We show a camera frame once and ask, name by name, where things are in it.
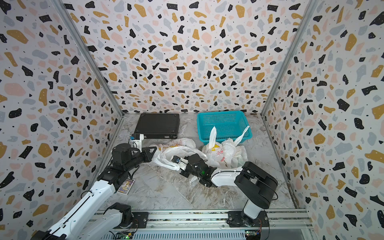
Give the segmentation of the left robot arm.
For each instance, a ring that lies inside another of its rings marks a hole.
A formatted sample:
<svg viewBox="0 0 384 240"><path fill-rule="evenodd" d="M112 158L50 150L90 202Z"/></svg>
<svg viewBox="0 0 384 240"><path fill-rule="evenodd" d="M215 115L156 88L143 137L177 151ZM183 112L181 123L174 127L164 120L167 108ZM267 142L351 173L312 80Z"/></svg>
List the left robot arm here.
<svg viewBox="0 0 384 240"><path fill-rule="evenodd" d="M82 199L47 231L37 231L33 240L98 240L114 228L130 230L142 227L129 205L115 203L91 225L89 220L104 202L131 178L142 163L152 161L157 147L137 149L130 144L119 144L112 150L111 164L97 177Z"/></svg>

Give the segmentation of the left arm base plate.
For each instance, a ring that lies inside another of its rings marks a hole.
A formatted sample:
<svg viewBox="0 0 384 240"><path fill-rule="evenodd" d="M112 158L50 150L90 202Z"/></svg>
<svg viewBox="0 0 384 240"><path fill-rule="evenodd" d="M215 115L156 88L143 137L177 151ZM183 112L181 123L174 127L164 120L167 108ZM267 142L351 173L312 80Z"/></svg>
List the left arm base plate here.
<svg viewBox="0 0 384 240"><path fill-rule="evenodd" d="M113 223L114 229L135 230L145 229L149 219L149 212L129 212L121 213L118 211L117 223Z"/></svg>

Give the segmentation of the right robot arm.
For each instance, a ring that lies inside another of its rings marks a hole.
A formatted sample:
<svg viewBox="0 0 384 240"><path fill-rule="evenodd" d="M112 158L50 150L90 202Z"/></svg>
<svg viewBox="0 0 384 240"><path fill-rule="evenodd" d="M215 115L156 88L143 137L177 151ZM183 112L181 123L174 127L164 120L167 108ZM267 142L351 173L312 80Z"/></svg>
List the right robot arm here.
<svg viewBox="0 0 384 240"><path fill-rule="evenodd" d="M239 188L248 198L241 218L248 225L257 219L262 210L270 208L278 199L278 181L252 162L245 162L235 169L222 170L208 166L198 154L185 159L174 156L172 162L179 165L180 174L186 178L193 175L207 188L232 186Z"/></svg>

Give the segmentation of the white plastic bag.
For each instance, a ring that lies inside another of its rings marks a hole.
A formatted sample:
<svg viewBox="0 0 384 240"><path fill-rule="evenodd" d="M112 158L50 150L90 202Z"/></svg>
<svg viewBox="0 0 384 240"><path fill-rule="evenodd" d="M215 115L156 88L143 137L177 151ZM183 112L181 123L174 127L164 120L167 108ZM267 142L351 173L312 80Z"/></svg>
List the white plastic bag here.
<svg viewBox="0 0 384 240"><path fill-rule="evenodd" d="M189 138L175 139L167 144L152 145L152 147L157 148L152 162L173 171L181 169L179 164L172 162L174 156L186 159L188 156L198 154L203 160L207 159L206 154L198 150L196 143Z"/></svg>
<svg viewBox="0 0 384 240"><path fill-rule="evenodd" d="M231 166L231 159L228 151L224 145L216 141L217 129L213 127L210 133L209 142L203 146L202 152L206 155L206 163L214 168L229 169Z"/></svg>
<svg viewBox="0 0 384 240"><path fill-rule="evenodd" d="M237 168L248 161L246 148L240 145L240 142L243 140L243 137L249 128L250 126L247 126L243 133L235 140L227 139L222 143L225 157L224 162L226 163L226 167Z"/></svg>

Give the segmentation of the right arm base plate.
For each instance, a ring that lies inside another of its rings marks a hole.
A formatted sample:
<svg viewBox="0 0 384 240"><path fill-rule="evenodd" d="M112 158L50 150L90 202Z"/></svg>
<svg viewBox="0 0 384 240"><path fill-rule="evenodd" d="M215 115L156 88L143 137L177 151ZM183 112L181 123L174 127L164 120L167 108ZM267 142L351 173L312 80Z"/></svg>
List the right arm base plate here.
<svg viewBox="0 0 384 240"><path fill-rule="evenodd" d="M265 211L261 211L256 219L251 219L245 215L242 211L229 211L227 224L231 228L240 228L240 227L269 227L269 219Z"/></svg>

